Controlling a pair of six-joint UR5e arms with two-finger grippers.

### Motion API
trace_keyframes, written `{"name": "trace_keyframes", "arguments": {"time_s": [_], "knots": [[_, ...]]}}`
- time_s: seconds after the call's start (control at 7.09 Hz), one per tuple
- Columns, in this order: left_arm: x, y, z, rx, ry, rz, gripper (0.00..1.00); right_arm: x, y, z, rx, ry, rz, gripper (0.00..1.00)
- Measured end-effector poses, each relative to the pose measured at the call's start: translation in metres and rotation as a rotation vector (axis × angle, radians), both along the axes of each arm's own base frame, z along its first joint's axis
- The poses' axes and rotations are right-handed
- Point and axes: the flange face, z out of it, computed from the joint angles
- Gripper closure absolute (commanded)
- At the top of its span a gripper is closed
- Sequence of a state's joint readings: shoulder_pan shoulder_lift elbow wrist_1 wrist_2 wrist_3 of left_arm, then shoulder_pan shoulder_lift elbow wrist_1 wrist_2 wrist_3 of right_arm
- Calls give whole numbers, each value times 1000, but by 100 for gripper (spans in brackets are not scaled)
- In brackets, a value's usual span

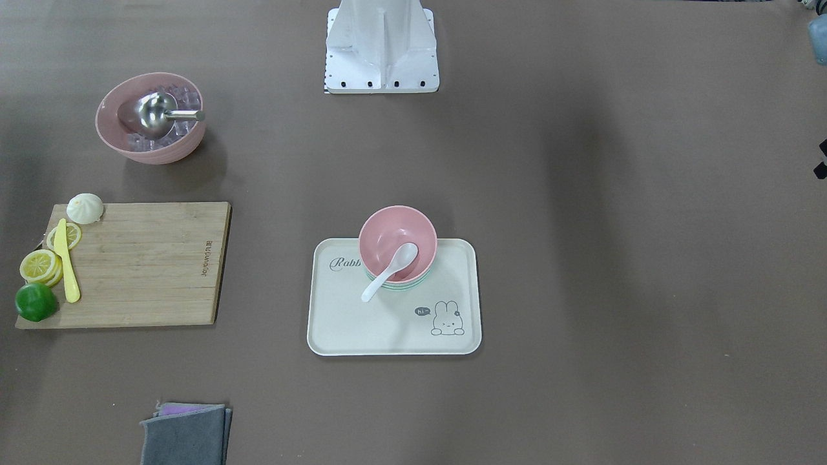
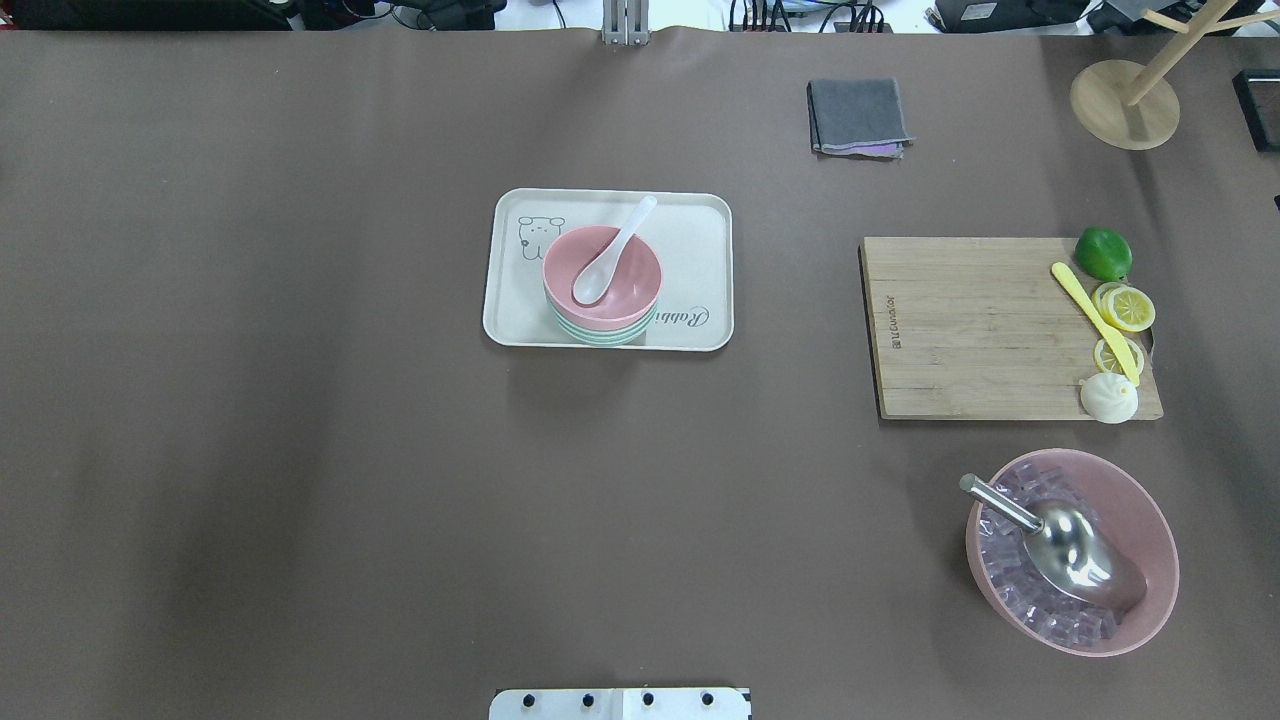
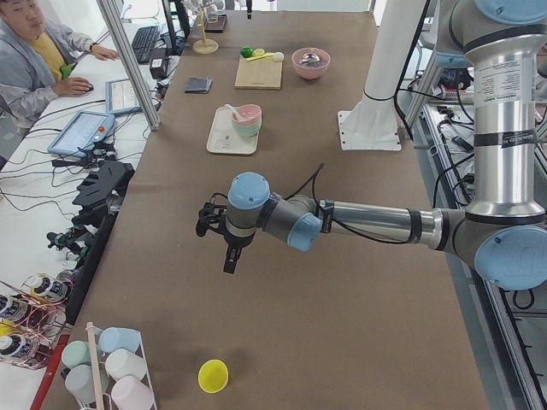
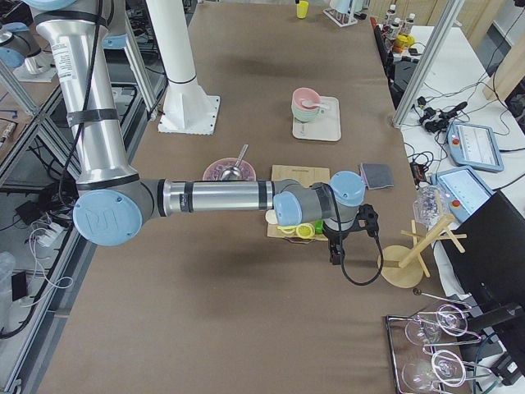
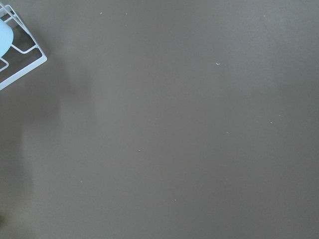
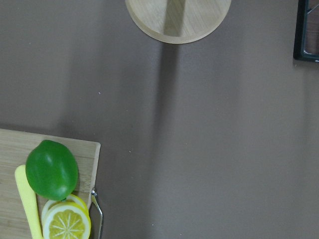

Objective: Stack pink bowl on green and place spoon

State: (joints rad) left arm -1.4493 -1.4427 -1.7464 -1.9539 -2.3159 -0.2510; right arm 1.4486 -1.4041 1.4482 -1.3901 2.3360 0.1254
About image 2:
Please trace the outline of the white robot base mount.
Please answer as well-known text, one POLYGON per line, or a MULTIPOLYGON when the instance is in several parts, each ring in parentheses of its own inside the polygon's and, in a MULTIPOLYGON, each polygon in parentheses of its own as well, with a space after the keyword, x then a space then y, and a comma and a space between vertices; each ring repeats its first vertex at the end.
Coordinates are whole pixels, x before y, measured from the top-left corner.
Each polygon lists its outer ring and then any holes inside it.
POLYGON ((749 689, 733 687, 616 687, 507 689, 489 719, 751 719, 749 689))

